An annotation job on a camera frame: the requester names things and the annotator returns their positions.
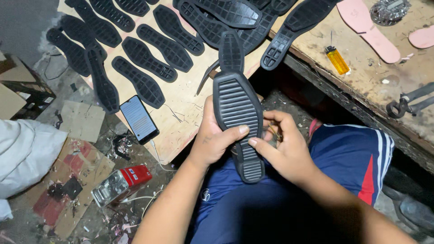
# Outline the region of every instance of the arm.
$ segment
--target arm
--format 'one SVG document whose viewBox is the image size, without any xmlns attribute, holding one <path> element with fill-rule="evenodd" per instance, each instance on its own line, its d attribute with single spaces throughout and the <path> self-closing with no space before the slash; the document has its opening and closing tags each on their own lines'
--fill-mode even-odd
<svg viewBox="0 0 434 244">
<path fill-rule="evenodd" d="M 291 115 L 268 111 L 264 112 L 264 117 L 279 122 L 283 141 L 277 144 L 277 148 L 259 138 L 251 138 L 249 144 L 284 178 L 327 210 L 349 238 L 361 236 L 363 239 L 356 241 L 362 243 L 416 243 L 386 217 L 318 169 Z"/>
<path fill-rule="evenodd" d="M 207 97 L 204 117 L 189 156 L 143 217 L 132 243 L 184 243 L 208 167 L 221 158 L 230 144 L 248 133 L 247 125 L 222 132 L 214 116 L 212 96 Z"/>
</svg>

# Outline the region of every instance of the yellow lighter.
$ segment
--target yellow lighter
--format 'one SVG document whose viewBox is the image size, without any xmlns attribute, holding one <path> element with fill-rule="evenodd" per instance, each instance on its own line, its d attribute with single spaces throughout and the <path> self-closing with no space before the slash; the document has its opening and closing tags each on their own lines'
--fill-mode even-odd
<svg viewBox="0 0 434 244">
<path fill-rule="evenodd" d="M 342 58 L 342 56 L 339 54 L 339 52 L 334 46 L 326 47 L 325 53 L 327 54 L 327 57 L 329 57 L 333 66 L 338 70 L 339 75 L 343 75 L 350 71 L 350 68 L 345 63 L 345 60 Z"/>
</svg>

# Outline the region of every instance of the smartphone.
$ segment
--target smartphone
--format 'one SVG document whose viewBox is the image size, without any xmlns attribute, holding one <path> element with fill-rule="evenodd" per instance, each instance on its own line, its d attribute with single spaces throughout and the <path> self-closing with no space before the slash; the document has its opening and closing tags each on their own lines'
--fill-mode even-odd
<svg viewBox="0 0 434 244">
<path fill-rule="evenodd" d="M 152 118 L 137 95 L 121 104 L 121 112 L 140 145 L 160 134 Z"/>
</svg>

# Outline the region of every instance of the human hand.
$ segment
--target human hand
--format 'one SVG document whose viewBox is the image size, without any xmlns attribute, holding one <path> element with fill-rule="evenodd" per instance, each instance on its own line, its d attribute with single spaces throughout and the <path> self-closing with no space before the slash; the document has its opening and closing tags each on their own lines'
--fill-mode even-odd
<svg viewBox="0 0 434 244">
<path fill-rule="evenodd" d="M 221 158 L 226 148 L 235 141 L 241 140 L 249 133 L 247 125 L 240 125 L 222 131 L 214 115 L 213 96 L 207 97 L 196 140 L 188 159 L 199 167 L 208 167 Z"/>
<path fill-rule="evenodd" d="M 294 119 L 288 113 L 281 111 L 265 111 L 264 124 L 269 121 L 279 123 L 283 140 L 277 142 L 277 148 L 260 138 L 250 138 L 249 144 L 256 149 L 270 164 L 287 180 L 294 184 L 302 184 L 312 177 L 318 168 L 309 154 L 306 141 L 298 130 Z"/>
</svg>

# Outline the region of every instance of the red stripe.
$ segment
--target red stripe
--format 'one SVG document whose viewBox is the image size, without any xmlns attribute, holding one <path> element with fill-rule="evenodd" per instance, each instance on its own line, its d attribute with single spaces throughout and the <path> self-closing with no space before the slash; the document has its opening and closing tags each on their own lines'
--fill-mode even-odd
<svg viewBox="0 0 434 244">
<path fill-rule="evenodd" d="M 372 204 L 372 195 L 374 194 L 374 181 L 372 179 L 372 154 L 369 160 L 368 169 L 363 178 L 362 190 L 358 193 L 358 198 L 362 199 L 367 204 Z"/>
</svg>

